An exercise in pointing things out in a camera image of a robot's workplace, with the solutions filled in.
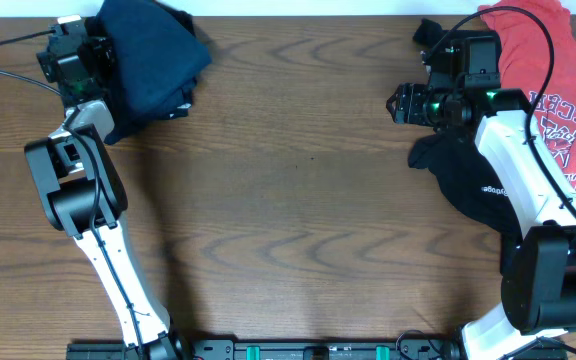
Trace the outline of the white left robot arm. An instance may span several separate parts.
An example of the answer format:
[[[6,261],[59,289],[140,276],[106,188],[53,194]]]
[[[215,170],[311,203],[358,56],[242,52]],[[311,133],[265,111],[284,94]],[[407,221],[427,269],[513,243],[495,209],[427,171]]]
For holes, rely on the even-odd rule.
[[[38,62],[57,84],[64,121],[24,154],[49,223],[85,253],[120,322],[119,342],[71,343],[69,359],[190,359],[167,309],[149,288],[131,246],[124,216],[125,188],[104,139],[115,127],[106,100],[114,64],[111,42],[91,36],[78,15],[50,30]]]

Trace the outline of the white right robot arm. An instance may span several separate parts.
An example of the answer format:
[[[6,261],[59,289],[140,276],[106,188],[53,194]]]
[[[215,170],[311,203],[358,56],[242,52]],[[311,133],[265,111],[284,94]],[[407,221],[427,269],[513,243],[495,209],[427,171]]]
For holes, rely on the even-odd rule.
[[[576,191],[539,135],[519,89],[404,83],[387,100],[394,122],[474,133],[506,191],[523,241],[501,283],[501,302],[464,325],[464,359],[545,358],[576,331]]]

